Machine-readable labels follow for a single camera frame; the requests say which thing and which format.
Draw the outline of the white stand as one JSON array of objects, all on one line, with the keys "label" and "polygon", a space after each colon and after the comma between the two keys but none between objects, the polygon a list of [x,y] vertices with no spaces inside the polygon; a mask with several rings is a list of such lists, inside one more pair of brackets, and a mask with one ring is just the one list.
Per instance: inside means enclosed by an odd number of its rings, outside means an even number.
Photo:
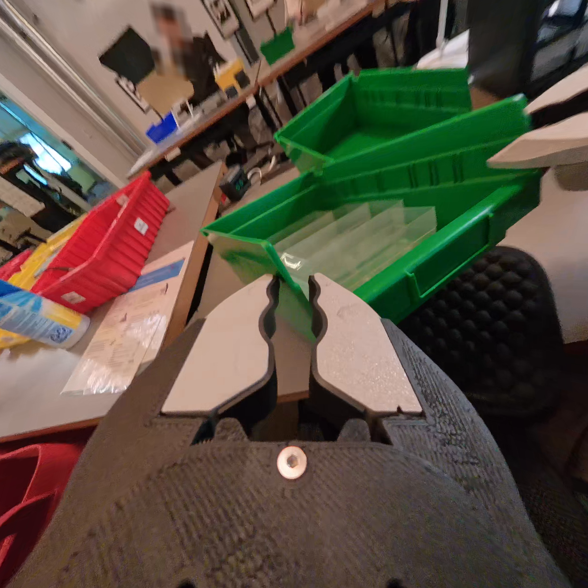
[{"label": "white stand", "polygon": [[469,28],[449,39],[446,32],[449,1],[441,1],[434,50],[420,58],[416,70],[465,69],[469,58]]}]

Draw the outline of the wooden work table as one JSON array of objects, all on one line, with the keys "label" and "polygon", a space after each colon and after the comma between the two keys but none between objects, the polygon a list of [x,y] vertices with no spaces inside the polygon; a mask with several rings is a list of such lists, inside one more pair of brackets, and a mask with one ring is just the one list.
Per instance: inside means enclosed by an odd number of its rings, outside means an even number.
[{"label": "wooden work table", "polygon": [[237,97],[224,101],[209,113],[191,116],[162,143],[144,151],[129,169],[126,178],[132,180],[150,170],[161,160],[166,159],[169,153],[179,150],[196,136],[202,135],[208,128],[246,102],[250,96],[257,96],[262,88],[276,81],[296,64],[305,61],[309,55],[323,48],[340,33],[368,16],[383,12],[386,5],[387,1],[346,1],[338,6],[328,3],[325,18],[320,19],[317,25],[311,25],[311,28],[301,35],[295,35],[293,50],[272,65],[268,64],[265,58],[255,63],[247,71],[251,84],[239,91]]}]

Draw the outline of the black device with green display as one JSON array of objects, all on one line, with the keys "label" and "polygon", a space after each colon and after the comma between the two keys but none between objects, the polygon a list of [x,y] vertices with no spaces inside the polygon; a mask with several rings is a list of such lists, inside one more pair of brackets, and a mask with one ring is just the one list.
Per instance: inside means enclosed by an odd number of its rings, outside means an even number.
[{"label": "black device with green display", "polygon": [[251,185],[242,165],[233,165],[228,168],[219,183],[222,193],[232,203],[241,201]]}]

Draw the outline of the black square panel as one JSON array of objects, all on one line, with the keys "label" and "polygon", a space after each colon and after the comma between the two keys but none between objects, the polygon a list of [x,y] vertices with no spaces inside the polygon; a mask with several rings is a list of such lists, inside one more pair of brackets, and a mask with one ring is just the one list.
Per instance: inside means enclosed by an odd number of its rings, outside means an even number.
[{"label": "black square panel", "polygon": [[151,47],[131,26],[128,26],[98,59],[102,66],[134,86],[155,69]]}]

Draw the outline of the yellow black box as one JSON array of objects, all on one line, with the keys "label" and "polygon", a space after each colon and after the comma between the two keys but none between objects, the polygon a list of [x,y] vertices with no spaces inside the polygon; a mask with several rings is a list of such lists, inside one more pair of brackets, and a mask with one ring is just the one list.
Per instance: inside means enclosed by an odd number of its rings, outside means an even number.
[{"label": "yellow black box", "polygon": [[246,67],[240,58],[217,64],[213,71],[218,88],[229,98],[237,96],[251,85]]}]

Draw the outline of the red ribbed labelled tray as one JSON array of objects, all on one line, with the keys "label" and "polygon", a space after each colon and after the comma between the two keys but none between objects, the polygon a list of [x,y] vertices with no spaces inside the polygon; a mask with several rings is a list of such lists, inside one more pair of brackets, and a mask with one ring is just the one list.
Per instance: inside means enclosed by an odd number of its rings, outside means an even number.
[{"label": "red ribbed labelled tray", "polygon": [[143,173],[85,216],[31,291],[82,314],[128,292],[169,205],[150,172]]}]

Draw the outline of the blue plastic bin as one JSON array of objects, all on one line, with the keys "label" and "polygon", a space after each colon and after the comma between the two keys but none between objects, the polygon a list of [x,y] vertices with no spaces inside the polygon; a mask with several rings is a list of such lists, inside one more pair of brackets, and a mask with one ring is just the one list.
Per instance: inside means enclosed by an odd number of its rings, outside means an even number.
[{"label": "blue plastic bin", "polygon": [[154,144],[162,143],[178,130],[178,122],[172,111],[168,112],[158,123],[152,124],[146,131],[146,137]]}]

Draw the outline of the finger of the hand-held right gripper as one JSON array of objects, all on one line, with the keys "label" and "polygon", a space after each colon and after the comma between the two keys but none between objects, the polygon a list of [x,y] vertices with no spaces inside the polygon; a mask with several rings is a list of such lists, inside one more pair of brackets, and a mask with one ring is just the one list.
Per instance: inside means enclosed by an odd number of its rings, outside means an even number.
[{"label": "finger of the hand-held right gripper", "polygon": [[531,130],[487,160],[490,168],[532,169],[587,162],[587,113]]},{"label": "finger of the hand-held right gripper", "polygon": [[533,114],[545,107],[561,104],[587,91],[587,69],[578,69],[556,82],[526,107],[526,114]]}]

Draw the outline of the paper with blue tape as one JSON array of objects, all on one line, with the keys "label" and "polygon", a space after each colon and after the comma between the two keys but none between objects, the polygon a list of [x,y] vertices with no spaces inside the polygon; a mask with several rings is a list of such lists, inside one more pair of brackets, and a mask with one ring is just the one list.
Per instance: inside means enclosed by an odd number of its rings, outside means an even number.
[{"label": "paper with blue tape", "polygon": [[176,306],[189,257],[180,247],[148,264],[135,286],[115,299],[61,394],[119,394],[156,357]]}]

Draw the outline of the small green hanging bin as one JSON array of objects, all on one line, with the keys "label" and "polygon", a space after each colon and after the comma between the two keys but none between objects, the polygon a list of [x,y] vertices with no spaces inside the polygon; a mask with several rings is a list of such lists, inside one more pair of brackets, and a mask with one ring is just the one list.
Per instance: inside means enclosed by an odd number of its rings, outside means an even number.
[{"label": "small green hanging bin", "polygon": [[271,66],[293,51],[294,48],[292,27],[288,25],[282,32],[275,34],[272,39],[262,42],[260,51]]}]

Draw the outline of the red floor object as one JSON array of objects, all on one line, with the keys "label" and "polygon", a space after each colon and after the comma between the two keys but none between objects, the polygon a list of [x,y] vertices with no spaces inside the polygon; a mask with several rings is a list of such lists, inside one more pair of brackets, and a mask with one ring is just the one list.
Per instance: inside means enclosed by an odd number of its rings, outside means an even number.
[{"label": "red floor object", "polygon": [[1,455],[1,587],[47,528],[83,447],[36,443]]}]

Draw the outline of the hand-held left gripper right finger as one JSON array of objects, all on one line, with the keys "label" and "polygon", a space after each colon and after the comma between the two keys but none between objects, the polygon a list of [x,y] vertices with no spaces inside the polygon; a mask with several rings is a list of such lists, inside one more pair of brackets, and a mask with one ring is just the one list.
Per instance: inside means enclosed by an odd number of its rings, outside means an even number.
[{"label": "hand-held left gripper right finger", "polygon": [[383,320],[321,273],[309,277],[318,331],[311,372],[327,393],[370,417],[421,415],[423,408]]}]

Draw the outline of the red plastic tray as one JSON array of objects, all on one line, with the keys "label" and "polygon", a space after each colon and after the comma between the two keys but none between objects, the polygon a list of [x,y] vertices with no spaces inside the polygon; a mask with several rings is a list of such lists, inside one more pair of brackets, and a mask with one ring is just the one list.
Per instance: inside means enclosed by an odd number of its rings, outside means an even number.
[{"label": "red plastic tray", "polygon": [[9,261],[1,265],[1,280],[8,281],[12,275],[21,271],[22,265],[32,255],[33,249],[27,249],[16,256],[12,256]]}]

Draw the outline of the green plastic bin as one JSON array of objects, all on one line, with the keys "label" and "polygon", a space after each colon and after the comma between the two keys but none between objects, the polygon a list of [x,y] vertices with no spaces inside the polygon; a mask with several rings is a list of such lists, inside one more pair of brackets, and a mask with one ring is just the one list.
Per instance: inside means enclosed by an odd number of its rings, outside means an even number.
[{"label": "green plastic bin", "polygon": [[340,205],[403,200],[411,207],[434,207],[436,233],[355,289],[381,317],[398,324],[538,206],[540,171],[487,165],[531,129],[526,105],[520,93],[335,161],[320,172],[305,172],[201,233],[243,283],[264,274],[279,277],[277,312],[312,337],[307,295],[288,275],[270,237],[309,213]]},{"label": "green plastic bin", "polygon": [[301,172],[473,110],[466,69],[363,70],[343,77],[274,135]]}]

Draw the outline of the yellow plastic tray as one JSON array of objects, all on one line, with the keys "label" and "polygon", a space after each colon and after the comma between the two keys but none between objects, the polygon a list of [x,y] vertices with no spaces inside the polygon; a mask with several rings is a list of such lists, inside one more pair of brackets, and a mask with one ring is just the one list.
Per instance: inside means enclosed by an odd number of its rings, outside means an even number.
[{"label": "yellow plastic tray", "polygon": [[[49,271],[50,262],[55,259],[63,246],[68,243],[78,227],[82,224],[85,217],[86,214],[83,214],[77,220],[71,222],[65,228],[49,237],[45,243],[41,243],[33,249],[32,255],[22,265],[21,271],[12,275],[6,282],[18,286],[23,290],[32,290],[32,287],[37,285],[40,278]],[[40,293],[38,295],[48,299],[48,295],[45,293]]]}]

